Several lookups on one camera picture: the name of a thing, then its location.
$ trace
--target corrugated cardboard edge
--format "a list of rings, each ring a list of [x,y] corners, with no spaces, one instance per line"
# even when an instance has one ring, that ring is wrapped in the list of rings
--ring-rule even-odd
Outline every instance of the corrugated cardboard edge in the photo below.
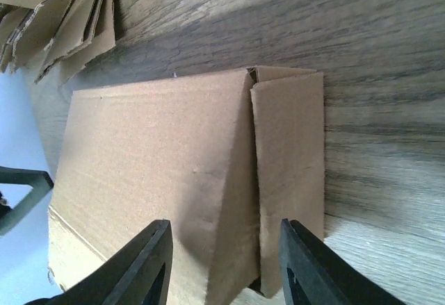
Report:
[[[13,42],[13,70],[27,64],[44,49],[56,33],[72,1],[44,0],[35,7]]]
[[[66,57],[83,42],[83,35],[91,17],[95,14],[97,0],[74,0],[56,35],[51,39],[49,52],[40,68],[39,81],[55,63]]]
[[[94,272],[106,259],[51,207],[48,216],[49,269],[60,288],[67,290]]]
[[[260,192],[261,292],[272,297],[282,286],[281,220],[299,220],[323,239],[323,74],[259,82],[252,89],[252,103]]]
[[[84,49],[72,54],[59,62],[59,83],[60,85],[68,81],[75,74],[80,72],[86,63],[90,62],[102,53],[106,53],[116,46],[114,31],[114,0],[104,0],[104,30],[95,35],[91,43]]]

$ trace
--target cardboard box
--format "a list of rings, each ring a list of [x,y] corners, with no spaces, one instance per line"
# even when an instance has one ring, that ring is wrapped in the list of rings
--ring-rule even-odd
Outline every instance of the cardboard box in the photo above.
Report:
[[[152,220],[169,219],[168,304],[229,304],[260,270],[270,297],[281,285],[280,220],[323,237],[323,138],[314,70],[76,91],[49,207],[56,281],[70,288]]]

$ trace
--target wooden surface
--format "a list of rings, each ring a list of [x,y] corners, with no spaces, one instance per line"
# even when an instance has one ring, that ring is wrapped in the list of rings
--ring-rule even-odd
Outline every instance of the wooden surface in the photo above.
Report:
[[[74,89],[286,65],[325,73],[326,243],[409,304],[445,304],[445,0],[119,0],[118,46],[30,86],[53,172]],[[283,304],[250,290],[235,304]]]

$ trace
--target stack of cardboard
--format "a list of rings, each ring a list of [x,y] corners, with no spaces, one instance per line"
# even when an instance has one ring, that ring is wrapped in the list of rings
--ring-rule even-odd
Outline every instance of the stack of cardboard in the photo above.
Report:
[[[39,57],[39,81],[57,66],[61,81],[115,46],[113,0],[0,0],[0,69]]]

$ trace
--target wood grain surface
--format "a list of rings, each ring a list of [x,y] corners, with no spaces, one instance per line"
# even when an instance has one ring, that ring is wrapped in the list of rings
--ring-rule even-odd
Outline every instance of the wood grain surface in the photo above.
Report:
[[[445,0],[118,0],[114,50],[62,87],[55,74],[30,85],[48,162],[75,89],[324,71],[326,243],[404,302],[445,304],[444,22]],[[251,290],[234,302],[283,303]]]

